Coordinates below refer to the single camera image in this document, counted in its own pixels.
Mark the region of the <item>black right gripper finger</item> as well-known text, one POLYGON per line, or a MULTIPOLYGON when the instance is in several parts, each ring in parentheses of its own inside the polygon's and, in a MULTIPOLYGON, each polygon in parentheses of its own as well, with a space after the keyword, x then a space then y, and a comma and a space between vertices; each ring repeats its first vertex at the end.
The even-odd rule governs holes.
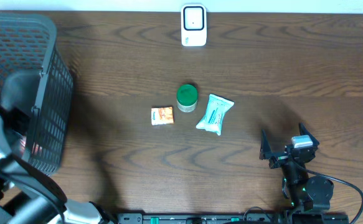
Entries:
POLYGON ((269 145, 265 130, 261 130, 261 146, 260 146, 260 160, 270 159, 272 156, 271 147, 269 145))
POLYGON ((299 124, 299 133, 300 135, 308 135, 313 141, 313 148, 317 149, 319 146, 319 141, 307 130, 303 123, 299 124))

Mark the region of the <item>teal white wipes packet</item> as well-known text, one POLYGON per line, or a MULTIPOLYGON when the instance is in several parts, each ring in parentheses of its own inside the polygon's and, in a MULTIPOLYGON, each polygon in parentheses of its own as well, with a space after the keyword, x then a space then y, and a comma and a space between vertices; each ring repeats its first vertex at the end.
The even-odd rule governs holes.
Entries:
POLYGON ((210 94, 205 114, 196 125, 196 128, 204 129, 220 136, 222 134, 224 116, 234 104, 233 101, 210 94))

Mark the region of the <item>green lid jar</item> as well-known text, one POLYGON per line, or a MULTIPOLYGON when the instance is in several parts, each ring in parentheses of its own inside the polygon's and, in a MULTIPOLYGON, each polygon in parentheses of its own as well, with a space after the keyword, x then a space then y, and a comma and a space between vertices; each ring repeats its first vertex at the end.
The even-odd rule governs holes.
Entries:
POLYGON ((195 110, 198 101, 198 91, 195 86, 190 84, 182 85, 176 94, 177 107, 185 113, 195 110))

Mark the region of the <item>orange small box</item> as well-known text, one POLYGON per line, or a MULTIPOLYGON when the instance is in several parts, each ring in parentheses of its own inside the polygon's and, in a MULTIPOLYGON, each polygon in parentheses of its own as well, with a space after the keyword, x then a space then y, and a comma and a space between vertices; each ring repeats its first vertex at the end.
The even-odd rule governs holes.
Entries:
POLYGON ((174 124, 173 107, 152 108, 151 124, 153 126, 174 124))

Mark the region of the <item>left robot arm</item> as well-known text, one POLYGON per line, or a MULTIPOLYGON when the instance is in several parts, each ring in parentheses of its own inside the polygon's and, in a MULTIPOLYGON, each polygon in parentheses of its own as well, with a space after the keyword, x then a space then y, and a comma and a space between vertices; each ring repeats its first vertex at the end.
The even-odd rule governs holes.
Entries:
POLYGON ((118 223, 94 202, 70 200, 48 175, 12 151, 0 111, 0 223, 118 223))

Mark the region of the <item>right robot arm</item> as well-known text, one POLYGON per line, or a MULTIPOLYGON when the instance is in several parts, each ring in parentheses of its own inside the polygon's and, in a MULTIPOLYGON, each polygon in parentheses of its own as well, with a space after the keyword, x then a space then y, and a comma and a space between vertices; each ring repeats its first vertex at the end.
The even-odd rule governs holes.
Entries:
POLYGON ((315 158, 319 141, 302 123, 299 133, 291 138, 291 144, 286 145, 284 151, 273 152, 262 131, 259 158, 268 160, 269 168, 282 170, 282 191, 292 206, 283 214, 286 223, 326 223, 324 212, 330 209, 334 184, 318 174, 308 175, 305 164, 315 158))

